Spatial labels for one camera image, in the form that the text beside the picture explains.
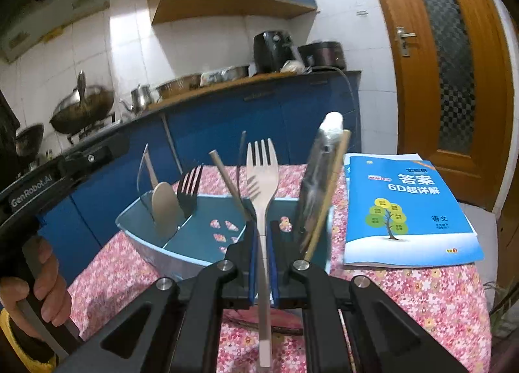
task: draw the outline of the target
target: floral tablecloth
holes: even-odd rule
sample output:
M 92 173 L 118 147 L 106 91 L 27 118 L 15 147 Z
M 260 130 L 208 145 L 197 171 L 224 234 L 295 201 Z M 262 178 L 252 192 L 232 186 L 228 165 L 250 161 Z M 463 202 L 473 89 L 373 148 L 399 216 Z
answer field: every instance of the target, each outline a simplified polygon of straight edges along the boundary
M 277 197 L 298 196 L 303 165 L 280 166 Z M 228 168 L 232 179 L 235 169 Z M 245 170 L 240 174 L 245 193 Z M 216 167 L 204 167 L 201 194 L 228 194 Z M 342 264 L 348 205 L 341 176 L 333 198 L 331 275 L 374 281 L 471 372 L 486 372 L 490 361 L 490 326 L 485 294 L 474 264 L 436 269 L 352 270 Z M 71 318 L 88 339 L 159 277 L 119 232 L 70 286 Z M 273 369 L 305 372 L 304 338 L 273 335 Z M 222 323 L 217 371 L 255 371 L 258 333 Z

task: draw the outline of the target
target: human hand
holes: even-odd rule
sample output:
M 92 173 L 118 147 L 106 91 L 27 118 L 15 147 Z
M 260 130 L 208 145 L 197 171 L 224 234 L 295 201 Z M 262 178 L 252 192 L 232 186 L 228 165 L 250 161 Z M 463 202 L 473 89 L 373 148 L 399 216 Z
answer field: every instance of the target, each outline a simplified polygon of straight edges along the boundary
M 38 260 L 42 270 L 34 283 L 34 295 L 38 300 L 45 300 L 42 306 L 42 319 L 60 326 L 69 318 L 72 298 L 66 289 L 66 282 L 58 272 L 58 259 L 53 254 L 53 248 L 41 238 L 38 247 Z M 27 282 L 15 277 L 0 279 L 0 301 L 9 316 L 27 335 L 41 339 L 36 330 L 25 319 L 16 303 L 29 295 Z

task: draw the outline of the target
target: tree illustration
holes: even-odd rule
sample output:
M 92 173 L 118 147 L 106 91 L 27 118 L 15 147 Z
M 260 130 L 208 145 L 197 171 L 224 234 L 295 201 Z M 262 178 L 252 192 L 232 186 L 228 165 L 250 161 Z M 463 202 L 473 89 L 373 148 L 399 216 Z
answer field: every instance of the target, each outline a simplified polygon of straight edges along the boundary
M 398 240 L 395 235 L 409 232 L 406 220 L 407 216 L 402 212 L 400 205 L 384 198 L 375 199 L 375 206 L 369 208 L 369 214 L 366 216 L 366 224 L 370 227 L 386 227 L 390 240 Z

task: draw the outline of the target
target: metal bolt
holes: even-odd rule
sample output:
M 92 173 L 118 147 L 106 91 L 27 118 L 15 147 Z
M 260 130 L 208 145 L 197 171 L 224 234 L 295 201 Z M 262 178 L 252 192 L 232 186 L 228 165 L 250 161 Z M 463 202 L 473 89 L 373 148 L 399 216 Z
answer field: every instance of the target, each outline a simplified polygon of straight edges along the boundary
M 216 264 L 216 267 L 223 272 L 230 271 L 233 268 L 233 266 L 234 266 L 234 263 L 232 263 L 230 260 L 227 260 L 227 259 L 220 260 Z
M 155 285 L 161 291 L 166 291 L 167 289 L 170 289 L 172 287 L 173 280 L 169 278 L 161 278 L 156 282 Z
M 306 271 L 310 267 L 310 264 L 303 259 L 296 260 L 294 262 L 294 269 L 296 271 Z
M 369 280 L 369 278 L 367 276 L 360 275 L 360 276 L 355 277 L 354 283 L 359 288 L 367 288 L 367 287 L 369 287 L 371 281 Z

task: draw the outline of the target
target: beige fork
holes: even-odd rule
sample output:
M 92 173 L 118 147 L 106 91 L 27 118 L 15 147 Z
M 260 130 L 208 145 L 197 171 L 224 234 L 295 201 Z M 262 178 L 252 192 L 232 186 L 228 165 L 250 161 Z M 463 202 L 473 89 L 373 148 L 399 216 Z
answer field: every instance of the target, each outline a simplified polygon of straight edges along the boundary
M 271 286 L 268 278 L 267 234 L 265 229 L 268 206 L 276 194 L 279 184 L 278 159 L 271 139 L 267 139 L 270 163 L 267 160 L 265 141 L 258 142 L 254 148 L 247 146 L 247 186 L 249 198 L 256 211 L 258 226 L 258 268 L 256 283 L 258 284 L 258 327 L 259 327 L 259 366 L 270 369 L 272 366 L 272 330 L 271 330 Z

